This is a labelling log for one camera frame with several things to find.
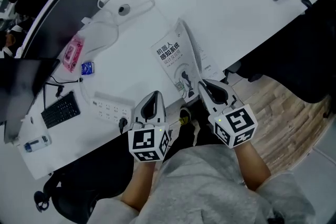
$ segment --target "pink package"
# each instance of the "pink package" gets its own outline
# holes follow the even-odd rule
[[[84,44],[84,39],[75,35],[68,43],[63,57],[63,65],[71,73],[74,71]]]

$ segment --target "gray sweatshirt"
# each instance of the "gray sweatshirt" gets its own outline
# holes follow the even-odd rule
[[[314,209],[284,172],[255,192],[246,188],[233,150],[224,145],[191,147],[162,166],[153,193],[141,212],[116,199],[103,199],[88,224],[314,223]]]

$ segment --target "gray sleeve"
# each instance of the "gray sleeve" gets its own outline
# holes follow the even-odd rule
[[[116,199],[99,200],[87,224],[130,224],[139,212]]]
[[[271,203],[285,223],[315,223],[315,211],[290,172],[278,174],[265,181],[256,193]]]

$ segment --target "wooden floor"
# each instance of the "wooden floor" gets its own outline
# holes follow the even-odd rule
[[[329,99],[308,104],[269,77],[250,83],[230,74],[228,81],[240,99],[250,104],[258,120],[253,144],[272,173],[287,169],[301,159],[332,118],[322,116],[328,109]],[[167,108],[173,139],[179,133],[178,115],[183,103],[179,100]]]

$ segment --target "black pants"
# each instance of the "black pants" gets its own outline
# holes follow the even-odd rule
[[[200,131],[197,135],[196,146],[203,145],[213,145],[213,144],[223,144],[223,142],[211,132],[211,129],[208,125],[208,122],[198,121],[200,126]],[[178,133],[178,138],[174,141],[171,148],[168,150],[164,161],[170,159],[176,152],[184,148],[192,147],[195,139],[194,135],[195,126],[191,123],[182,125],[180,132]]]

